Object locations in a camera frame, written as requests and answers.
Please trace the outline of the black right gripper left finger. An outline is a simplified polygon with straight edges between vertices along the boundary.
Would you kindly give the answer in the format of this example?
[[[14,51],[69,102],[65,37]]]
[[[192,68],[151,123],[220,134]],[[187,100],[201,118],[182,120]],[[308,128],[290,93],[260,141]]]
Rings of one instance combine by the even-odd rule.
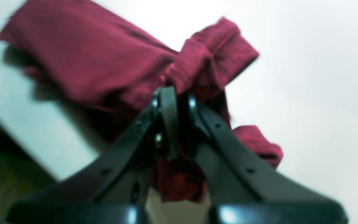
[[[159,159],[180,156],[177,97],[161,87],[121,137],[61,183],[17,201],[8,224],[146,224],[148,187]]]

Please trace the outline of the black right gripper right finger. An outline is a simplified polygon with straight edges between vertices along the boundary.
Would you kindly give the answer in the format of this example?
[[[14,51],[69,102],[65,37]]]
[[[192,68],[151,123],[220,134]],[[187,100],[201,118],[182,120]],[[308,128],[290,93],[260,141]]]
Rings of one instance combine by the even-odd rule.
[[[242,143],[193,93],[187,95],[192,147],[211,208],[207,224],[347,224],[340,203],[278,173]]]

